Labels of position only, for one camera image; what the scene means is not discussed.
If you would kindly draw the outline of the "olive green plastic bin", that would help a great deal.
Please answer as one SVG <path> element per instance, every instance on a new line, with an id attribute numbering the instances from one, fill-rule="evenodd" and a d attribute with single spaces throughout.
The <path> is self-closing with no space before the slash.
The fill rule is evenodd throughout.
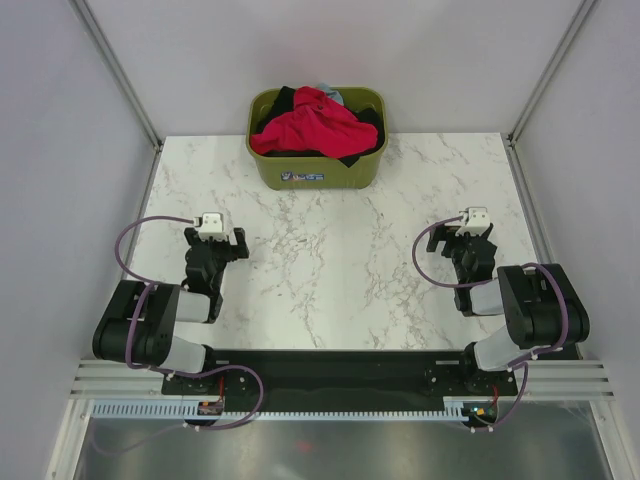
<path id="1" fill-rule="evenodd" d="M 386 107 L 382 97 L 365 87 L 339 87 L 345 105 L 355 111 L 371 107 L 380 114 L 385 130 L 381 149 L 361 157 L 353 166 L 346 167 L 336 159 L 326 157 L 266 157 L 260 156 L 249 146 L 249 137 L 259 120 L 263 119 L 273 104 L 278 91 L 270 89 L 258 94 L 252 101 L 246 135 L 246 147 L 254 158 L 264 183 L 274 189 L 303 188 L 352 188 L 369 186 L 378 172 L 380 160 L 388 143 Z"/>

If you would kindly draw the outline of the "red t shirt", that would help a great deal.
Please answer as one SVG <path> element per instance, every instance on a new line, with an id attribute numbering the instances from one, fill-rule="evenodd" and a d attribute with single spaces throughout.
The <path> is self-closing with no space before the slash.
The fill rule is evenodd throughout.
<path id="1" fill-rule="evenodd" d="M 378 137 L 374 124 L 361 121 L 324 91 L 303 86 L 292 92 L 290 106 L 250 136 L 249 145 L 261 156 L 313 152 L 346 159 L 374 149 Z"/>

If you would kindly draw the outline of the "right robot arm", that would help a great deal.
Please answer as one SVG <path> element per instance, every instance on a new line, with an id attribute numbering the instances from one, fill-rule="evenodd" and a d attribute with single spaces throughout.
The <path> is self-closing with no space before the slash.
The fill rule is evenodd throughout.
<path id="1" fill-rule="evenodd" d="M 497 246 L 489 240 L 493 225 L 469 229 L 450 220 L 425 229 L 426 251 L 443 246 L 452 262 L 454 283 L 432 279 L 453 290 L 456 309 L 465 317 L 504 317 L 504 325 L 465 348 L 458 381 L 467 392 L 483 392 L 495 371 L 515 370 L 530 360 L 587 339 L 588 314 L 559 264 L 495 266 Z"/>

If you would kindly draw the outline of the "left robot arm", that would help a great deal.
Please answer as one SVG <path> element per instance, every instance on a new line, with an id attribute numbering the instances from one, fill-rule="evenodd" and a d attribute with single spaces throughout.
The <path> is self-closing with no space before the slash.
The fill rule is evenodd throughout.
<path id="1" fill-rule="evenodd" d="M 228 236 L 205 236 L 199 228 L 184 231 L 189 249 L 180 284 L 146 284 L 122 280 L 117 285 L 92 338 L 93 354 L 130 368 L 184 375 L 198 393 L 219 382 L 219 369 L 206 360 L 207 346 L 175 334 L 178 323 L 213 324 L 222 305 L 226 266 L 249 258 L 245 230 Z"/>

